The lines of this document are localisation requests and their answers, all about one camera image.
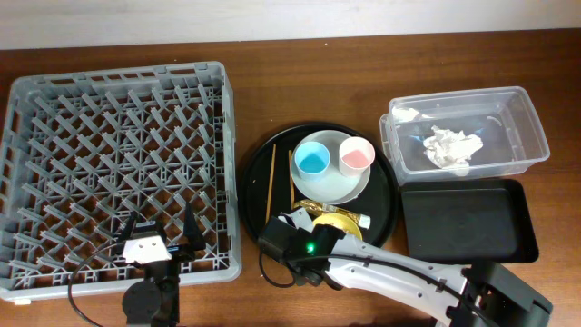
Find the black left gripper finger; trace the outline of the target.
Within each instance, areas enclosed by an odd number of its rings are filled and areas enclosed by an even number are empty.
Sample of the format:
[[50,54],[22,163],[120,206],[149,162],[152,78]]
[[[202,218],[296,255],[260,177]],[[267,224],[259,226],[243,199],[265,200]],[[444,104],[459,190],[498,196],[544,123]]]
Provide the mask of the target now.
[[183,223],[183,235],[187,239],[188,244],[194,251],[204,250],[205,240],[202,231],[195,220],[192,205],[190,203],[187,203],[185,206]]
[[137,218],[138,218],[138,213],[131,212],[130,218],[124,223],[124,226],[119,233],[119,236],[118,236],[119,241],[126,241],[131,237],[131,235],[133,233],[133,228],[134,228],[136,221],[137,221]]

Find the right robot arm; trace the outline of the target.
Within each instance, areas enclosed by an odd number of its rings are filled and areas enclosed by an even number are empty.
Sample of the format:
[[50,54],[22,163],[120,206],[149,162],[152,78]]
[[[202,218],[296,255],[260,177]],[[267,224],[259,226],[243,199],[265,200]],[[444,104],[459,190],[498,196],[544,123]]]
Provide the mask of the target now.
[[439,326],[546,326],[553,311],[551,301],[500,263],[423,262],[332,225],[307,231],[272,218],[258,245],[295,284],[377,293],[428,314]]

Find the yellow plastic bowl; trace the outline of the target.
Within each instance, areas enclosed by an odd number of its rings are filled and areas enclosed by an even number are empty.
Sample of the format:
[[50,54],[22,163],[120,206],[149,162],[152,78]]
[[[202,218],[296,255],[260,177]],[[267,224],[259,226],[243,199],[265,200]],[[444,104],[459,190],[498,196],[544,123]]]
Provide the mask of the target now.
[[345,233],[355,235],[358,239],[363,240],[359,226],[348,216],[340,213],[325,213],[313,220],[314,225],[327,224],[334,226]]

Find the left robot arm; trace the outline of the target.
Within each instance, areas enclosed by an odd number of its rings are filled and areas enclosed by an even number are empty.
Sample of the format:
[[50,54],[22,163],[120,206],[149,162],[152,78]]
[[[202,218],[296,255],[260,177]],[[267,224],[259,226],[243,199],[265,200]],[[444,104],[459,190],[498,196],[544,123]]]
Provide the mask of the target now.
[[167,246],[167,235],[158,221],[139,223],[133,212],[117,234],[125,262],[143,270],[143,279],[123,295],[128,326],[175,326],[180,320],[179,274],[181,264],[195,260],[206,242],[195,222],[192,206],[185,206],[183,235],[186,243]]

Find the pink plastic cup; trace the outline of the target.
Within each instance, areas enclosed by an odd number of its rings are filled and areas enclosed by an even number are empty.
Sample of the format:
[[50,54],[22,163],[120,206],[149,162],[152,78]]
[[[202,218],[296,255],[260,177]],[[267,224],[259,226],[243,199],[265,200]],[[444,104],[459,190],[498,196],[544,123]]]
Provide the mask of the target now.
[[340,144],[340,172],[348,177],[361,175],[371,166],[375,155],[370,141],[358,136],[349,137]]

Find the gold foil wrapper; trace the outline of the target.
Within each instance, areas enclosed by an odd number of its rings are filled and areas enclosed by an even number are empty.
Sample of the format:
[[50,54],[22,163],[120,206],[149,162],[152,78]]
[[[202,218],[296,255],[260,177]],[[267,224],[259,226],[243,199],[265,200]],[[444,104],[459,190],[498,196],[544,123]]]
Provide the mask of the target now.
[[358,227],[369,229],[371,218],[362,213],[354,213],[338,206],[326,203],[318,203],[312,200],[300,200],[292,205],[293,209],[304,208],[308,213],[314,216],[321,216],[327,213],[342,214],[350,218]]

